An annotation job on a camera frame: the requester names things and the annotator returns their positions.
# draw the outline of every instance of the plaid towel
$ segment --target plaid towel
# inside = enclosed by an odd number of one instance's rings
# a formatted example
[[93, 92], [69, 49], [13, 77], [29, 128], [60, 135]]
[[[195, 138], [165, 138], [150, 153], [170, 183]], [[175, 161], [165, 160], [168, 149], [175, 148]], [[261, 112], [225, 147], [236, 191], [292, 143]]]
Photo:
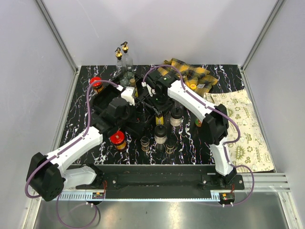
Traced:
[[[190, 64], [179, 61], [175, 58], [172, 58], [171, 61], [164, 61], [164, 63], [176, 67], [181, 72], [184, 83], [188, 87], [190, 87], [191, 84], [195, 84], [196, 89], [194, 89], [194, 91], [201, 97], [203, 97], [205, 93], [208, 93], [212, 86], [217, 84], [217, 79], [209, 75], [210, 71], [204, 68], [193, 67]], [[179, 76], [179, 74], [176, 73], [176, 71], [172, 68], [158, 68], [158, 71], [163, 76], [168, 72], [175, 73], [177, 76]]]

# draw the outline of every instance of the red cap jar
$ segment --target red cap jar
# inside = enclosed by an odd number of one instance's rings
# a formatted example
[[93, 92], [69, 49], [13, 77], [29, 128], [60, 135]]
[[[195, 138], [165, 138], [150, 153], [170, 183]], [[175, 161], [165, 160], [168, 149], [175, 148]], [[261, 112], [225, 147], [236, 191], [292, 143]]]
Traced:
[[[92, 84], [93, 82], [95, 82], [97, 80], [102, 80], [102, 79], [100, 77], [93, 77], [90, 80], [90, 84]], [[102, 82], [97, 82], [93, 85], [93, 90], [96, 94], [100, 93], [103, 89], [104, 89], [104, 86], [103, 86]]]
[[122, 131], [118, 130], [110, 137], [110, 141], [115, 145], [118, 151], [122, 152], [127, 148], [125, 135]]

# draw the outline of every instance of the spray nozzle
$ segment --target spray nozzle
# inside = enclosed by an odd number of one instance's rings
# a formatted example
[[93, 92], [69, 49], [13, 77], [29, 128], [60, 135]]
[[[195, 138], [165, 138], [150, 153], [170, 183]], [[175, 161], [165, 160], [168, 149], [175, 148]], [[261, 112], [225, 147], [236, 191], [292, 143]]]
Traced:
[[128, 46], [127, 46], [128, 42], [124, 42], [121, 45], [123, 45], [122, 49], [123, 51], [126, 53], [128, 51]]
[[115, 56], [117, 58], [121, 58], [123, 56], [122, 53], [121, 53], [121, 49], [119, 47], [115, 50], [115, 52], [116, 52]]

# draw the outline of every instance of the bottle label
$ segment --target bottle label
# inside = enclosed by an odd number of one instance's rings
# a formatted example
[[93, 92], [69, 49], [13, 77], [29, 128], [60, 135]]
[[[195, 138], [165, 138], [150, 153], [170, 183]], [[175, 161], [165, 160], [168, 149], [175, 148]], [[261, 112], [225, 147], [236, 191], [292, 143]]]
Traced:
[[163, 125], [163, 124], [164, 124], [163, 116], [161, 117], [156, 116], [156, 125]]

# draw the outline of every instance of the metal frame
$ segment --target metal frame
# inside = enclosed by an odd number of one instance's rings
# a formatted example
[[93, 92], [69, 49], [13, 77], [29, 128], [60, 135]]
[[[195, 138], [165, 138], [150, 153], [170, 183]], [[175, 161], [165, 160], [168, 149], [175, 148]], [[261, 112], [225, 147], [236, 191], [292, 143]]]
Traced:
[[[263, 122], [262, 122], [261, 117], [259, 116], [259, 113], [258, 113], [258, 110], [257, 110], [257, 106], [256, 106], [256, 102], [255, 102], [255, 99], [254, 99], [251, 87], [249, 85], [249, 81], [248, 81], [247, 75], [245, 73], [245, 70], [242, 70], [242, 68], [240, 66], [238, 66], [238, 68], [239, 68], [239, 72], [240, 72], [240, 74], [242, 76], [242, 79], [243, 79], [243, 82], [244, 82], [244, 87], [245, 87], [245, 89], [246, 89], [246, 91], [248, 93], [248, 96], [249, 96], [252, 104], [253, 104], [253, 109], [254, 109], [254, 112], [255, 112], [255, 115], [256, 115], [259, 127], [260, 127], [260, 129], [262, 131], [262, 135], [263, 135], [264, 140], [266, 142], [267, 149], [268, 149], [269, 152], [271, 152], [270, 146], [269, 146], [269, 143], [268, 143], [268, 140], [267, 140], [267, 137], [266, 137], [266, 132], [264, 130]], [[274, 163], [273, 156], [272, 156], [272, 154], [270, 154], [270, 155], [271, 155], [271, 159], [272, 159], [272, 162], [273, 162], [273, 165], [274, 165], [274, 170], [276, 171], [276, 165]]]
[[[66, 57], [69, 65], [71, 66], [71, 68], [73, 69], [73, 71], [76, 73], [78, 67], [76, 66], [73, 58], [71, 57], [67, 47], [65, 46], [48, 10], [46, 9], [45, 4], [43, 3], [43, 0], [34, 0], [37, 3], [38, 8], [40, 9], [42, 15], [44, 16], [50, 30], [52, 31], [58, 45], [60, 46], [64, 56]], [[250, 96], [250, 99], [253, 102], [254, 105], [254, 111], [256, 113], [256, 116], [258, 118], [258, 122], [260, 125], [260, 128], [262, 130], [262, 134], [266, 140], [265, 137], [265, 131], [264, 128], [262, 126], [262, 122], [260, 119], [260, 116], [257, 113], [257, 109], [256, 109], [256, 104], [255, 104], [255, 100], [253, 98], [253, 94], [251, 92], [251, 88], [248, 85], [248, 80], [245, 74], [245, 69], [247, 68], [249, 62], [251, 61], [253, 55], [255, 54], [256, 50], [258, 49], [261, 41], [263, 40], [265, 34], [267, 33], [267, 31], [269, 30], [272, 22], [274, 21], [277, 13], [280, 11], [283, 3], [285, 2], [285, 0], [278, 0], [276, 2], [276, 4], [274, 5], [267, 21], [265, 22], [262, 30], [260, 31], [260, 34], [258, 35], [253, 47], [251, 48], [251, 51], [249, 52], [245, 62], [243, 63], [242, 67], [240, 67], [240, 72], [243, 78], [243, 81], [245, 83], [245, 87], [246, 90]], [[71, 99], [74, 93], [74, 89], [75, 89], [75, 85], [78, 79], [78, 75], [79, 75], [79, 71], [75, 74], [75, 77], [70, 85], [69, 91], [68, 91], [68, 96], [66, 98], [65, 101], [65, 106], [63, 109], [63, 112], [61, 114], [61, 121], [58, 125], [57, 131], [56, 131], [56, 136], [54, 138], [53, 144], [52, 144], [52, 150], [56, 149], [59, 146], [60, 143], [60, 139], [61, 139], [61, 134], [63, 132], [64, 129], [64, 125], [65, 125], [65, 120], [68, 114], [68, 110], [70, 107], [70, 103], [71, 103]], [[245, 190], [248, 190], [251, 188], [252, 185], [252, 177], [250, 174], [243, 174], [243, 180], [244, 180], [244, 185], [245, 185]], [[290, 192], [290, 188], [289, 185], [287, 183], [286, 177], [283, 173], [256, 173], [254, 175], [254, 181], [255, 181], [255, 187], [254, 187], [254, 192], [277, 192], [279, 197], [280, 197], [280, 201], [282, 203], [282, 207], [285, 213], [285, 217], [287, 220], [287, 223], [289, 225], [289, 228], [297, 228], [297, 229], [301, 229], [302, 224], [301, 221], [299, 219], [299, 216], [297, 214], [297, 211], [295, 209], [295, 205], [292, 199], [292, 195]], [[23, 227], [25, 229], [32, 229], [34, 227], [35, 224], [35, 220], [38, 214], [38, 210], [40, 207], [40, 203], [41, 203], [41, 198], [37, 198], [37, 199], [32, 199], [30, 201], [30, 205], [28, 208], [28, 213], [26, 215], [25, 221], [23, 223]]]
[[245, 70], [247, 68], [247, 66], [249, 65], [249, 62], [251, 61], [252, 57], [254, 56], [256, 50], [258, 49], [258, 46], [262, 42], [264, 36], [266, 35], [272, 22], [274, 21], [275, 17], [277, 16], [278, 12], [280, 11], [280, 9], [283, 6], [285, 1], [286, 0], [277, 0], [277, 2], [275, 3], [273, 9], [271, 10], [271, 12], [267, 18], [267, 21], [265, 22], [262, 30], [260, 31], [258, 37], [256, 38], [256, 41], [254, 42], [254, 45], [252, 46], [248, 56], [246, 57], [245, 62], [242, 65], [242, 70]]
[[[50, 151], [53, 151], [60, 146], [61, 135], [63, 133], [66, 118], [68, 116], [68, 111], [69, 111], [71, 101], [72, 101], [72, 98], [73, 98], [73, 94], [74, 94], [75, 86], [76, 86], [76, 83], [77, 83], [77, 79], [80, 75], [80, 70], [81, 70], [81, 68], [79, 68], [79, 70], [77, 72], [75, 72], [74, 77], [73, 77], [73, 79], [71, 81], [71, 84], [69, 86], [68, 94], [67, 94], [67, 97], [66, 97], [66, 100], [65, 100], [65, 103], [64, 103], [62, 113], [61, 113], [60, 122], [57, 126], [56, 133], [55, 133], [55, 138], [53, 140]], [[37, 193], [35, 191], [33, 191], [32, 195], [35, 196], [35, 195], [37, 195]], [[36, 217], [37, 217], [38, 210], [39, 210], [39, 207], [40, 207], [40, 203], [41, 203], [41, 198], [36, 198], [36, 199], [31, 199], [30, 200], [29, 206], [27, 207], [28, 212], [27, 212], [27, 214], [24, 218], [24, 222], [23, 222], [21, 228], [23, 228], [23, 229], [34, 228]]]
[[63, 42], [53, 20], [52, 17], [48, 11], [48, 9], [46, 8], [43, 0], [34, 0], [37, 4], [37, 7], [39, 8], [40, 12], [42, 13], [44, 19], [46, 20], [46, 23], [48, 25], [48, 27], [50, 28], [52, 34], [54, 35], [54, 38], [56, 40], [56, 42], [58, 43], [63, 55], [65, 56], [65, 58], [67, 59], [70, 67], [72, 68], [73, 72], [76, 73], [78, 66], [75, 64], [71, 54], [69, 53], [65, 43]]

